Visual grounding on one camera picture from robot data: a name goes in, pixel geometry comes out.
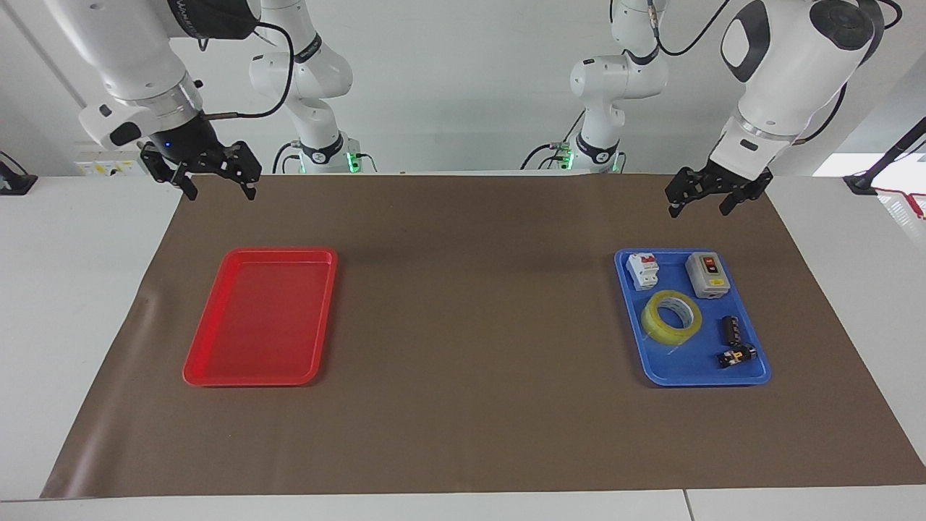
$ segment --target yellow tape roll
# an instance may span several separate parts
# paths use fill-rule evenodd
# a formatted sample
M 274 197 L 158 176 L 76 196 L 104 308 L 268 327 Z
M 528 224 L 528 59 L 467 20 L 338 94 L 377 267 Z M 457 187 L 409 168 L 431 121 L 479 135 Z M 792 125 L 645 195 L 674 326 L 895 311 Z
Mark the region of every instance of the yellow tape roll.
M 659 308 L 669 310 L 682 319 L 682 329 L 672 327 L 659 317 Z M 667 346 L 680 346 L 701 329 L 701 310 L 687 295 L 678 291 L 659 291 L 643 309 L 641 322 L 644 331 L 656 342 Z

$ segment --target brown table cover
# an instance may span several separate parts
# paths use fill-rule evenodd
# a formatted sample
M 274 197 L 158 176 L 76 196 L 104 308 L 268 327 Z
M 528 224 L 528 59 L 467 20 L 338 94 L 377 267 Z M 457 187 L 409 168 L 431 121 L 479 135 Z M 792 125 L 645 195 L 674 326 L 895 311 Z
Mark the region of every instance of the brown table cover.
M 730 218 L 705 201 L 673 221 L 667 181 L 266 177 L 248 202 L 198 177 L 43 497 L 926 482 L 769 201 Z M 219 262 L 256 246 L 340 254 L 322 371 L 302 388 L 188 386 Z M 717 250 L 771 381 L 652 385 L 621 248 Z

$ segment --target empty red plastic tray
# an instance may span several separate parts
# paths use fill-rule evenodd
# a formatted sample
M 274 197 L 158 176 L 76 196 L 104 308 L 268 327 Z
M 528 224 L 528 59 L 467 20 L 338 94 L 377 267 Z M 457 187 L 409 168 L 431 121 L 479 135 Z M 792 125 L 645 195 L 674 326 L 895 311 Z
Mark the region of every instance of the empty red plastic tray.
M 300 386 L 319 371 L 337 254 L 239 248 L 222 260 L 183 379 L 208 387 Z

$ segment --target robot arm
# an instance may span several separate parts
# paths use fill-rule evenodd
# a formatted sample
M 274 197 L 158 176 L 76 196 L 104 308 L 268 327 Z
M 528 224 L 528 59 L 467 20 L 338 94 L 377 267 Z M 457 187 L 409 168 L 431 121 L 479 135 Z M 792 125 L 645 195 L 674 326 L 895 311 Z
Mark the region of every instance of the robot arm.
M 341 55 L 325 44 L 312 25 L 305 0 L 262 0 L 264 21 L 284 28 L 293 38 L 293 84 L 283 105 L 299 136 L 300 156 L 306 172 L 348 172 L 359 145 L 338 129 L 331 107 L 323 98 L 347 94 L 354 74 Z M 278 34 L 268 37 L 285 46 Z M 251 84 L 259 93 L 278 99 L 289 73 L 289 55 L 271 53 L 251 62 Z
M 651 1 L 620 0 L 614 6 L 611 35 L 624 48 L 620 56 L 592 57 L 572 69 L 569 84 L 585 105 L 585 121 L 569 140 L 571 168 L 611 171 L 624 126 L 624 112 L 617 103 L 658 95 L 669 81 L 669 66 L 653 31 Z M 652 4 L 661 14 L 669 0 Z
M 247 144 L 224 146 L 202 111 L 195 84 L 173 53 L 151 0 L 45 0 L 81 56 L 99 73 L 111 99 L 80 115 L 87 133 L 115 149 L 148 137 L 142 161 L 159 183 L 178 186 L 190 199 L 188 172 L 210 172 L 255 196 L 260 163 Z M 200 38 L 242 39 L 257 25 L 255 0 L 168 1 L 177 25 Z M 177 165 L 172 169 L 164 159 Z
M 711 194 L 729 194 L 724 215 L 759 198 L 772 179 L 771 161 L 874 52 L 883 25 L 874 0 L 754 0 L 744 7 L 721 54 L 745 93 L 705 168 L 683 168 L 666 188 L 672 217 Z

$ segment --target green light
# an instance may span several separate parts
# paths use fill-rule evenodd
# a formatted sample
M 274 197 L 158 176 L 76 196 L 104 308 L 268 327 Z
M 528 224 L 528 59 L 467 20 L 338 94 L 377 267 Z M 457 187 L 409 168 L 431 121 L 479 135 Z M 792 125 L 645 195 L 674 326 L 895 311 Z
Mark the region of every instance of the green light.
M 360 161 L 356 154 L 347 152 L 347 167 L 350 169 L 351 173 L 360 172 Z

